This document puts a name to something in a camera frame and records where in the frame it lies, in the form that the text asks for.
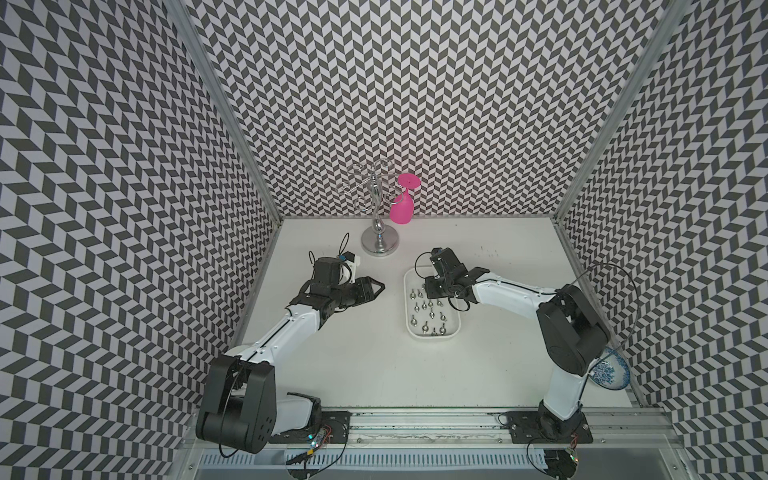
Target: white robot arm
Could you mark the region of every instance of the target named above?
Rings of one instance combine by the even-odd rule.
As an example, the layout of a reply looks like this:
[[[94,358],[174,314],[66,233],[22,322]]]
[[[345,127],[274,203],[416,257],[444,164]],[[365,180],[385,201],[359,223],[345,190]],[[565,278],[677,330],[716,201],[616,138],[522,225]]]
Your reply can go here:
[[[449,248],[432,250],[430,261],[437,274],[425,280],[428,298],[495,305],[538,320],[554,362],[549,390],[538,408],[538,433],[553,441],[570,441],[584,421],[581,394],[589,370],[610,337],[584,294],[573,285],[556,290],[514,283],[483,268],[469,271]]]
[[[368,303],[384,290],[369,276],[356,278],[358,265],[350,252],[317,259],[312,278],[265,336],[212,362],[195,428],[199,439],[256,453],[272,435],[305,429],[311,438],[318,432],[320,400],[299,393],[278,398],[275,368],[339,308]],[[234,393],[243,384],[245,392]]]

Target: chevron patterned wall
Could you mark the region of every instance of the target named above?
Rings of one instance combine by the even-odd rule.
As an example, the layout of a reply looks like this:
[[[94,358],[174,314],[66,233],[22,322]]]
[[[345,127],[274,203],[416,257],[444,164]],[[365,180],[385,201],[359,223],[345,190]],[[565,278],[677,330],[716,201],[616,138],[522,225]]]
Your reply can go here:
[[[272,228],[158,0],[0,18],[0,478],[162,474]]]
[[[567,219],[704,478],[768,478],[767,48],[763,0],[694,2]]]
[[[187,4],[282,214],[358,213],[376,162],[417,214],[547,214],[665,1]]]

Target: metal stand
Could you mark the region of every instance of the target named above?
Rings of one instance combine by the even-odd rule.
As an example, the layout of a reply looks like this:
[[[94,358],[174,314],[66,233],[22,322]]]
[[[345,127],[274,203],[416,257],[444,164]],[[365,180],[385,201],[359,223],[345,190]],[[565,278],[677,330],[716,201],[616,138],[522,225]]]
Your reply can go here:
[[[371,193],[370,210],[372,210],[373,218],[371,226],[362,232],[360,243],[362,243],[362,248],[366,253],[374,257],[386,257],[397,249],[400,243],[400,235],[398,235],[394,227],[384,224],[379,214],[383,198],[382,175],[379,173],[379,170],[376,168],[371,170],[368,173],[368,180],[364,184],[359,185],[359,187],[362,185],[366,185],[368,192]]]

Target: cable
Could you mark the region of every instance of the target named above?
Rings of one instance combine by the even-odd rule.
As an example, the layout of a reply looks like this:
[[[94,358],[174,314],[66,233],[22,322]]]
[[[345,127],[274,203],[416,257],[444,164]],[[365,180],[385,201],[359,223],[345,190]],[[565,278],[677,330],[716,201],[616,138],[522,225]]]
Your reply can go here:
[[[223,458],[229,458],[240,451],[240,449],[235,449],[234,452],[230,453],[229,455],[225,455],[224,450],[221,448],[221,435],[224,433],[224,416],[227,414],[227,406],[230,404],[230,397],[232,396],[232,391],[234,390],[236,380],[240,377],[240,375],[245,370],[244,364],[248,363],[248,361],[251,360],[253,356],[257,354],[258,351],[259,349],[255,349],[253,353],[251,353],[250,356],[245,360],[243,365],[240,367],[240,370],[238,370],[237,373],[235,373],[234,377],[232,378],[232,386],[230,387],[230,392],[227,394],[227,401],[224,402],[224,410],[221,412],[221,423],[219,424],[219,442],[218,442],[219,454],[221,454]]]
[[[487,282],[496,282],[496,283],[503,283],[505,285],[516,286],[517,288],[522,288],[523,290],[527,290],[529,292],[537,293],[538,295],[557,295],[558,292],[560,291],[560,290],[558,290],[558,291],[553,292],[553,293],[544,293],[544,292],[539,292],[538,290],[533,290],[532,288],[528,288],[527,286],[524,286],[524,285],[518,285],[517,283],[507,282],[507,281],[504,281],[504,280],[494,280],[492,278],[489,278],[487,280],[483,280],[483,281],[477,282],[475,285],[479,285],[481,283],[487,283]]]
[[[344,249],[346,248],[347,244],[349,243],[349,232],[344,235],[344,238],[341,239],[341,245],[339,245],[339,256],[341,257],[341,254],[344,253]]]
[[[313,477],[315,475],[318,475],[319,473],[323,472],[326,468],[333,467],[336,464],[336,462],[338,462],[339,459],[342,458],[342,456],[344,456],[344,451],[346,451],[346,446],[347,446],[348,443],[349,443],[349,433],[347,433],[346,442],[344,442],[344,448],[341,449],[341,453],[339,453],[339,456],[336,457],[336,460],[334,460],[333,462],[330,462],[328,465],[322,467],[320,470],[317,471],[317,473],[312,474],[311,476]]]
[[[536,466],[536,464],[533,462],[533,460],[531,460],[531,456],[528,454],[528,449],[531,448],[531,443],[533,443],[534,440],[544,440],[544,441],[549,442],[549,443],[554,443],[554,442],[551,441],[550,439],[545,439],[544,437],[538,437],[538,438],[533,438],[533,439],[528,440],[528,444],[525,446],[525,458],[528,459],[528,461],[531,463],[533,468],[536,468],[539,472],[543,473],[544,475],[547,475],[547,472],[545,472],[544,470],[542,470],[542,469],[540,469],[539,467]]]
[[[606,266],[606,265],[607,266],[612,266],[613,268],[621,269],[624,272],[624,275],[632,282],[632,287],[634,288],[635,302],[637,303],[637,315],[634,317],[634,321],[632,322],[632,327],[630,327],[629,334],[626,337],[624,337],[623,340],[621,340],[621,342],[619,343],[619,346],[616,347],[616,349],[610,349],[609,348],[609,350],[611,352],[608,353],[603,358],[599,359],[587,371],[587,374],[589,372],[591,372],[594,367],[598,366],[599,363],[603,362],[606,358],[608,358],[611,355],[614,355],[616,352],[618,352],[619,350],[624,348],[624,346],[626,345],[627,341],[634,334],[634,331],[637,328],[637,322],[640,320],[640,317],[641,317],[641,315],[640,315],[640,298],[641,298],[640,287],[637,286],[637,282],[635,282],[635,279],[634,279],[634,276],[632,276],[632,273],[629,270],[627,270],[627,268],[625,266],[621,266],[618,263],[613,263],[613,262],[595,262],[589,268],[587,268],[581,275],[577,276],[576,280],[574,280],[573,282],[569,283],[566,287],[564,287],[563,290],[565,288],[568,288],[569,286],[573,285],[574,283],[576,283],[580,278],[582,278],[584,275],[586,275],[587,273],[591,272],[592,270],[598,268],[599,266]]]
[[[235,373],[234,380],[237,380],[237,377],[240,376],[240,370],[239,372]],[[221,454],[222,458],[229,458],[232,455],[238,453],[240,449],[235,449],[232,453],[229,455],[224,454],[224,450],[221,449],[221,435],[224,433],[224,416],[227,414],[227,406],[230,404],[230,397],[232,396],[232,389],[230,388],[230,392],[227,395],[227,401],[224,402],[224,410],[221,413],[221,423],[219,424],[219,453]]]
[[[416,272],[416,276],[418,276],[422,280],[427,280],[427,277],[419,275],[419,271],[416,269],[416,264],[419,262],[419,258],[421,258],[422,256],[426,255],[427,253],[431,253],[431,252],[424,252],[424,253],[422,253],[421,255],[416,257],[416,261],[413,262],[413,271]]]
[[[469,311],[469,307],[472,306],[472,304],[470,302],[467,302],[467,299],[463,299],[463,300],[467,303],[467,308],[465,308],[464,310],[459,310],[458,308],[456,308],[456,305],[453,304],[453,302],[451,301],[451,297],[450,296],[448,297],[448,305],[450,305],[451,308],[453,308],[457,312],[468,312]]]

